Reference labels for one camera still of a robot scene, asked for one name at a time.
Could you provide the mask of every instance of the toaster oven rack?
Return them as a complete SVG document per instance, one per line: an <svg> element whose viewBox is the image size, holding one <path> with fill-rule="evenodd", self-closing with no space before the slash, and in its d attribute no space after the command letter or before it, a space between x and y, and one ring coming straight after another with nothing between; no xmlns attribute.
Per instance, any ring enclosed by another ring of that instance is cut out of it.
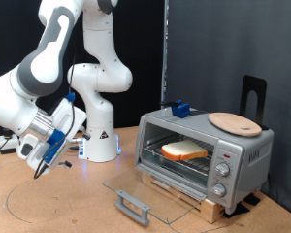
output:
<svg viewBox="0 0 291 233"><path fill-rule="evenodd" d="M182 161L174 161L174 160L171 160L171 161L175 162L179 166L184 166L185 168L193 170L194 172L197 172L197 173L202 174L204 176L208 176L209 170L210 170L212 154L213 154L213 149L214 149L214 146L211 144L207 144L207 143L204 143L202 141L192 139L192 138L189 138L189 137L186 137L183 135L175 134L175 135L172 135L170 137L167 137L163 140L160 140L158 142L155 142L153 144L150 144L150 145L144 147L144 150L151 152L153 155L158 155L158 156L164 157L165 159L168 159L161 153L162 146L167 145L169 143L179 142L179 141L183 141L183 140L193 141L201 148L207 150L208 156L207 157L193 158L193 159L189 159L189 160L182 160Z"/></svg>

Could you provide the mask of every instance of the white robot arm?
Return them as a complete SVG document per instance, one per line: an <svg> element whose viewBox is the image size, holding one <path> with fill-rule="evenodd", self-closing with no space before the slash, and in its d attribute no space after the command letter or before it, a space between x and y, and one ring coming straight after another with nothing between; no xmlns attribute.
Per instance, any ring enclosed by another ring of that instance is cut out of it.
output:
<svg viewBox="0 0 291 233"><path fill-rule="evenodd" d="M12 71L0 77L0 125L19 136L17 154L36 170L35 178L55 168L86 113L71 108L71 95L52 113L38 109L37 98L52 94L62 82L62 57L81 11L85 49L100 64L79 64L68 74L87 111L87 151L91 161L117 155L113 106L99 92L126 91L132 74L118 59L113 44L112 10L117 0L43 0L39 19L46 27L39 46Z"/></svg>
<svg viewBox="0 0 291 233"><path fill-rule="evenodd" d="M87 113L86 153L82 158L93 162L115 159L117 140L113 126L113 105L100 92L122 92L132 85L130 70L123 65L114 50L113 16L117 0L85 0L83 5L83 38L87 52L100 64L78 64L73 74L72 88L84 101ZM72 68L68 72L70 81Z"/></svg>
<svg viewBox="0 0 291 233"><path fill-rule="evenodd" d="M42 1L39 18L46 29L39 46L0 77L0 125L20 137L17 154L27 159L38 176L59 164L86 119L86 113L71 107L73 95L50 114L35 104L61 85L62 57L82 5L83 0Z"/></svg>

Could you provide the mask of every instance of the black backdrop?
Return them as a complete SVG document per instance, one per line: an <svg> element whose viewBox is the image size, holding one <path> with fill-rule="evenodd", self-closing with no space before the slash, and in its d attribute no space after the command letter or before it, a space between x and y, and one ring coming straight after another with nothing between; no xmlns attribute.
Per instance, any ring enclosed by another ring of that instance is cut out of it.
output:
<svg viewBox="0 0 291 233"><path fill-rule="evenodd" d="M0 0L0 76L12 70L39 44L44 26L38 19L41 0ZM159 108L163 59L164 0L119 0L113 12L115 51L132 71L133 85L122 93L103 93L114 106L114 127L139 125L140 117ZM63 60L61 87L40 98L37 105L47 111L68 93L66 74L73 63L96 62L83 47L80 17ZM84 110L77 95L75 105Z"/></svg>
<svg viewBox="0 0 291 233"><path fill-rule="evenodd" d="M291 0L170 0L168 48L166 96L193 108L238 114L243 76L267 81L275 139L262 190L291 212Z"/></svg>

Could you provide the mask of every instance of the wooden pallet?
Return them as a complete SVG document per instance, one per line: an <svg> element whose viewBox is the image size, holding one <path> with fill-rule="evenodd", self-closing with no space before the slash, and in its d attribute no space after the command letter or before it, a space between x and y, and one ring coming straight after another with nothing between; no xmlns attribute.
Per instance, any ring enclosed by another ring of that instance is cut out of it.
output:
<svg viewBox="0 0 291 233"><path fill-rule="evenodd" d="M142 179L144 184L150 186L159 193L175 200L177 203L185 208L191 207L193 209L199 202L199 200L186 195L181 190L166 183L160 182L148 173L143 173ZM204 201L200 202L191 212L209 223L214 223L223 216L223 211L223 206L213 203L208 199L205 199Z"/></svg>

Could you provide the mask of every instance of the warning label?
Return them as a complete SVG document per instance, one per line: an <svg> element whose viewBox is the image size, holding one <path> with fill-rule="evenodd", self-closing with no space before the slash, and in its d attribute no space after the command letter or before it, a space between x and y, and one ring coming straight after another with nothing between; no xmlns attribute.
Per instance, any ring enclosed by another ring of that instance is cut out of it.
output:
<svg viewBox="0 0 291 233"><path fill-rule="evenodd" d="M104 131L102 133L102 135L100 136L100 139L106 139L106 138L109 138L108 134L106 133L106 131Z"/></svg>

